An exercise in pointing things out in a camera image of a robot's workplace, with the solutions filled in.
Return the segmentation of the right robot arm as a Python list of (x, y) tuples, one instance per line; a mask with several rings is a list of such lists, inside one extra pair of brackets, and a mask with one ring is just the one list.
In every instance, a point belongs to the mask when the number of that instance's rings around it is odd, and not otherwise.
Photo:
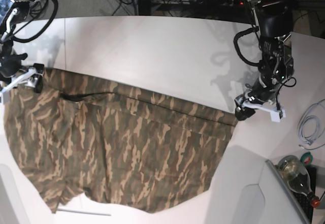
[[(46, 10), (49, 2), (53, 3), (53, 12), (42, 29), (28, 39), (16, 37), (16, 25), (24, 22), (28, 16), (31, 20), (25, 26), (38, 19)], [(31, 87), (35, 93), (43, 89), (45, 66), (36, 63), (30, 67), (23, 66), (27, 53), (17, 54), (13, 49), (14, 42), (29, 43), (37, 39), (53, 22), (58, 11), (58, 0), (1, 0), (1, 95), (17, 87), (19, 84)]]

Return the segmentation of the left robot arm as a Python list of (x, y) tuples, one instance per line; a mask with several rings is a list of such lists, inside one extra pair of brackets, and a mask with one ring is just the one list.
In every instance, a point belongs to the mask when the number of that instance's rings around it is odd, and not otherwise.
[[(239, 58), (258, 69), (259, 76), (253, 85), (246, 85), (244, 92), (235, 98), (235, 117), (239, 121), (250, 118), (256, 110), (268, 112), (273, 122), (285, 117), (279, 93), (289, 87), (294, 74), (291, 54), (291, 33), (294, 28), (291, 0), (245, 0), (249, 17), (254, 23), (247, 30), (234, 36), (234, 47)], [(262, 53), (259, 62), (249, 61), (239, 48), (239, 39), (255, 34)]]

